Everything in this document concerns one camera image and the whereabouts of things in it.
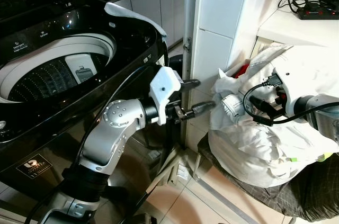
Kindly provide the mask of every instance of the tiled floor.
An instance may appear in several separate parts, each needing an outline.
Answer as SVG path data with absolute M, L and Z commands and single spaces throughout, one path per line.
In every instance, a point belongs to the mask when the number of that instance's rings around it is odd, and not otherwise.
M 194 165 L 195 153 L 187 150 L 187 165 Z M 236 188 L 206 160 L 200 165 L 198 175 L 209 186 L 241 209 L 258 224 L 288 224 L 290 217 L 268 208 Z M 180 179 L 177 185 L 158 186 L 154 189 L 139 212 L 148 212 L 159 224 L 247 224 L 234 211 L 215 198 L 191 176 L 187 181 Z M 297 219 L 296 224 L 308 222 Z M 339 217 L 315 222 L 318 224 L 339 223 Z
M 183 43 L 179 43 L 178 45 L 172 47 L 168 52 L 168 57 L 176 56 L 176 55 L 182 55 L 184 52 L 184 45 Z

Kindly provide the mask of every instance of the black washing machine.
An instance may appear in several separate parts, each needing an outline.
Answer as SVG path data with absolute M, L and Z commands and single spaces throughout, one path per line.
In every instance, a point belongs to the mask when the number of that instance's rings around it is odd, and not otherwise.
M 168 60 L 153 25 L 104 7 L 101 0 L 0 0 L 0 181 L 36 200 L 60 183 L 95 112 L 124 79 Z M 144 67 L 117 98 L 147 96 L 156 72 Z M 111 179 L 127 190 L 130 208 L 162 152 L 161 142 L 149 148 L 143 140 L 141 133 L 128 141 Z

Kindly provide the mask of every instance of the floor tile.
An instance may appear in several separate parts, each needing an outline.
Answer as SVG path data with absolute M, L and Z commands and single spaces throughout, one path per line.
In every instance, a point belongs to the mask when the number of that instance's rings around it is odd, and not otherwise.
M 95 213 L 94 219 L 97 224 L 119 223 L 123 213 L 111 201 L 107 201 Z
M 155 205 L 164 215 L 169 211 L 175 200 L 183 191 L 184 185 L 177 183 L 176 185 L 157 186 L 147 198 L 147 202 Z
M 0 200 L 6 202 L 14 212 L 22 215 L 28 214 L 37 203 L 36 200 L 11 187 L 1 193 Z
M 159 224 L 174 224 L 174 222 L 169 217 L 165 216 Z
M 229 224 L 187 188 L 184 188 L 166 216 L 173 224 Z
M 194 179 L 190 180 L 187 188 L 229 223 L 248 224 L 246 220 L 242 219 L 232 209 L 228 208 L 226 205 L 216 199 L 208 190 L 197 183 Z
M 163 217 L 165 216 L 164 213 L 161 212 L 158 208 L 156 208 L 151 203 L 145 201 L 142 206 L 136 212 L 136 215 L 147 212 L 149 215 L 153 216 L 157 219 L 157 222 L 160 223 Z
M 169 53 L 168 53 L 168 57 L 171 58 L 173 56 L 177 56 L 177 55 L 182 55 L 182 53 L 178 52 L 178 51 L 175 51 L 175 50 L 171 50 Z
M 260 224 L 281 224 L 284 215 L 265 206 L 245 192 L 238 189 L 226 179 L 206 159 L 200 165 L 198 175 L 213 189 L 220 193 L 236 207 Z
M 174 47 L 174 51 L 177 51 L 181 54 L 184 53 L 184 43 L 180 43 Z

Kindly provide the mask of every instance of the gray fabric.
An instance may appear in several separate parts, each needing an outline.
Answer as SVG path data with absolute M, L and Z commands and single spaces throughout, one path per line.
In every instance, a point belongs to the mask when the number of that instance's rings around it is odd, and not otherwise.
M 291 181 L 267 189 L 246 184 L 228 174 L 214 157 L 205 135 L 198 152 L 238 188 L 286 215 L 313 222 L 339 215 L 339 156 L 307 166 Z

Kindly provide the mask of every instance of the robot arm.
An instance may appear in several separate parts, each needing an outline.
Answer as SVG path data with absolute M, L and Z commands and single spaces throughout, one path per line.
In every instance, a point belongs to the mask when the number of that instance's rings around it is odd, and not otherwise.
M 328 103 L 339 102 L 339 98 L 319 94 L 304 96 L 297 99 L 294 110 L 300 113 Z M 310 112 L 304 119 L 321 135 L 330 138 L 339 144 L 339 106 L 327 107 Z
M 296 79 L 291 75 L 300 74 L 294 73 L 290 67 L 281 66 L 273 71 L 266 82 L 253 87 L 254 90 L 260 86 L 277 86 L 278 98 L 275 101 L 277 104 L 282 104 L 282 109 L 276 110 L 269 103 L 251 96 L 249 100 L 252 104 L 257 109 L 266 112 L 270 118 L 252 114 L 245 107 L 247 95 L 252 91 L 250 90 L 243 101 L 246 112 L 253 116 L 254 121 L 267 126 L 292 120 L 299 123 L 308 122 L 320 134 L 339 144 L 339 98 L 324 94 L 319 95 L 302 79 Z M 274 121 L 275 118 L 282 115 L 288 118 Z
M 79 165 L 64 172 L 64 185 L 54 194 L 39 223 L 88 223 L 130 136 L 147 124 L 186 120 L 215 106 L 214 102 L 204 102 L 184 112 L 178 102 L 168 105 L 174 92 L 199 84 L 198 80 L 183 82 L 171 68 L 162 67 L 150 84 L 149 99 L 109 103 L 84 143 Z

